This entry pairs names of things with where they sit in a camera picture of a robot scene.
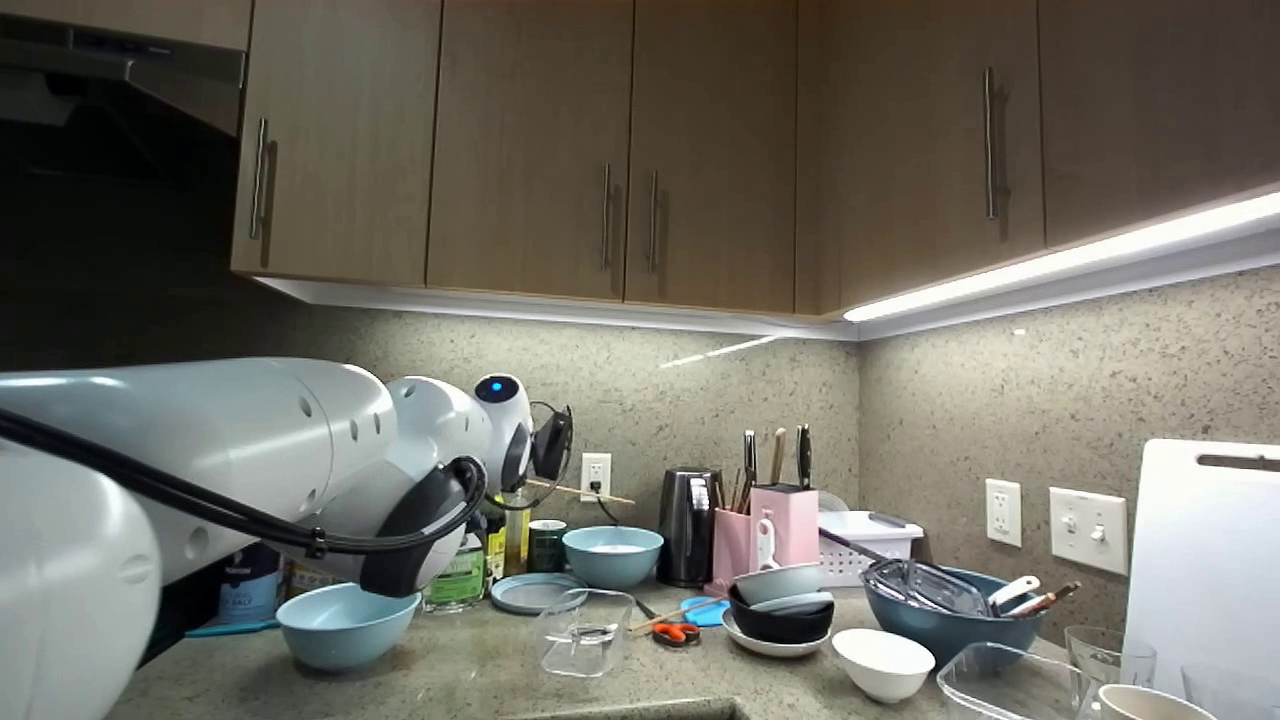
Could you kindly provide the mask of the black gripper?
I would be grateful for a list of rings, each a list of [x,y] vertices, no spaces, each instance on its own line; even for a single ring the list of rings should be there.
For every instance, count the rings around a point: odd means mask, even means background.
[[[573,413],[558,410],[533,435],[533,469],[541,481],[562,481],[573,462]]]

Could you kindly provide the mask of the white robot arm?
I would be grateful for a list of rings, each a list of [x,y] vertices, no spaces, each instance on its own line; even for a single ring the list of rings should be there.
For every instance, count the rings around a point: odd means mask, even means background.
[[[0,720],[106,720],[254,545],[327,582],[280,608],[308,671],[365,671],[481,507],[537,471],[533,399],[308,358],[0,376]]]

